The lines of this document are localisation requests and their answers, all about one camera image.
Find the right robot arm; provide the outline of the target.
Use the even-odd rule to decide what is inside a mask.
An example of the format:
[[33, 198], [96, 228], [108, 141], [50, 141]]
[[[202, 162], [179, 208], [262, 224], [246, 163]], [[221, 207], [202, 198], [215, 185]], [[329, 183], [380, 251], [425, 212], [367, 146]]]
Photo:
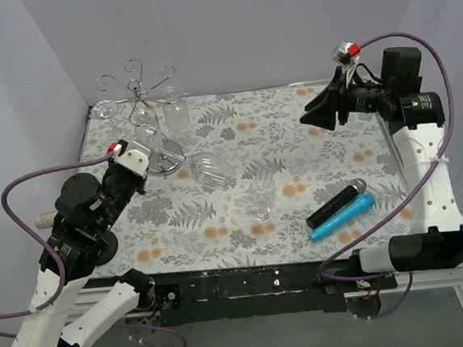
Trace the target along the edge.
[[400, 158], [408, 196], [379, 225], [405, 207], [413, 213], [413, 224], [408, 235], [394, 235], [383, 246], [361, 249], [352, 257], [356, 264], [340, 279], [358, 290], [388, 273], [452, 269], [463, 262], [463, 217], [444, 155], [452, 118], [435, 92], [420, 90], [418, 48], [387, 48], [382, 56], [377, 83], [359, 80], [356, 56], [337, 56], [333, 78], [306, 105], [300, 119], [302, 124], [332, 131], [346, 124], [352, 112], [379, 114]]

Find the patterned tumbler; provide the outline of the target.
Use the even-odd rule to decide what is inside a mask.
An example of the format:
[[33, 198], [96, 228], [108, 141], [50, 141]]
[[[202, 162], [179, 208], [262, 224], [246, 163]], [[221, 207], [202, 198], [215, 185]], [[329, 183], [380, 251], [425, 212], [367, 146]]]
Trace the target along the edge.
[[184, 131], [190, 125], [190, 114], [183, 93], [177, 87], [165, 87], [163, 93], [162, 110], [168, 130], [172, 133]]
[[138, 142], [155, 152], [162, 146], [162, 132], [158, 115], [148, 107], [138, 108], [133, 113], [134, 132]]

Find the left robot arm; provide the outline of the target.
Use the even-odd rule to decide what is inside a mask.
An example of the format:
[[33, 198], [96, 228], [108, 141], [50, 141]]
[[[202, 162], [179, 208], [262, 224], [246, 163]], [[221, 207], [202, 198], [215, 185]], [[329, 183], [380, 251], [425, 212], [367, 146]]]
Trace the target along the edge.
[[31, 306], [11, 347], [91, 347], [127, 312], [154, 305], [154, 280], [130, 269], [114, 278], [103, 300], [73, 323], [66, 322], [94, 269], [116, 254], [111, 229], [133, 195], [144, 192], [148, 169], [145, 160], [111, 161], [101, 180], [83, 172], [63, 184]]

